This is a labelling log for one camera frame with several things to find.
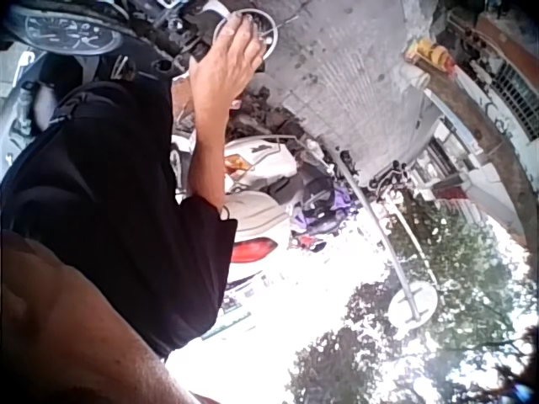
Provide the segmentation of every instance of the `pole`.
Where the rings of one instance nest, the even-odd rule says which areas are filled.
[[[380,232],[380,236],[382,237],[382,242],[384,243],[384,246],[386,247],[386,250],[389,252],[389,255],[391,257],[391,260],[393,261],[393,267],[395,268],[395,272],[397,273],[398,280],[401,283],[401,286],[403,287],[404,296],[406,296],[406,300],[408,301],[408,304],[410,305],[410,310],[412,311],[412,317],[415,321],[421,320],[421,315],[419,314],[419,310],[417,305],[415,304],[414,294],[412,293],[412,290],[410,289],[410,285],[408,284],[408,279],[406,278],[406,274],[403,271],[403,267],[401,267],[401,263],[398,261],[397,254],[395,253],[395,250],[393,249],[393,246],[389,242],[389,238],[387,238],[386,233],[384,230],[382,230],[382,227],[380,226],[380,222],[378,221],[378,218],[376,217],[374,211],[372,210],[371,204],[367,200],[365,194],[363,194],[363,191],[357,184],[357,182],[354,179],[354,176],[349,171],[349,169],[346,167],[346,164],[341,160],[340,156],[338,156],[335,151],[332,149],[327,148],[329,151],[329,154],[331,154],[331,157],[333,158],[334,162],[339,167],[339,170],[343,173],[344,177],[346,178],[346,181],[350,184],[350,187],[352,187],[352,190],[354,191],[354,194],[357,195],[358,199],[360,200],[363,207],[366,209],[369,216],[372,218],[376,225],[376,229]]]

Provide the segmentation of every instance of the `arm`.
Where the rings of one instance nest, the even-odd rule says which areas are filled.
[[[190,61],[189,81],[197,139],[189,169],[189,186],[193,194],[219,211],[225,197],[228,111],[253,78],[264,53],[265,46],[251,19],[242,19],[233,13],[206,57],[200,63]]]

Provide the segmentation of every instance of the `bare skin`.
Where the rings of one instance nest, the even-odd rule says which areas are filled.
[[[190,185],[217,209],[224,199],[228,110],[263,54],[251,22],[233,16],[207,57],[190,68],[198,132]],[[76,386],[114,403],[213,402],[182,389],[75,268],[37,242],[17,235],[3,235],[2,242],[3,358],[29,379],[33,395]]]

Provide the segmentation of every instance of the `pavement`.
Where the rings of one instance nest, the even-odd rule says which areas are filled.
[[[415,158],[430,133],[416,130],[423,94],[399,74],[412,39],[429,34],[437,0],[224,0],[277,24],[279,43],[256,78],[313,136],[349,149],[364,183],[393,160]]]

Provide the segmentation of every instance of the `hand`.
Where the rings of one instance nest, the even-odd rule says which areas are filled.
[[[232,102],[253,78],[265,51],[251,17],[232,13],[204,59],[189,61],[195,115],[226,120]]]

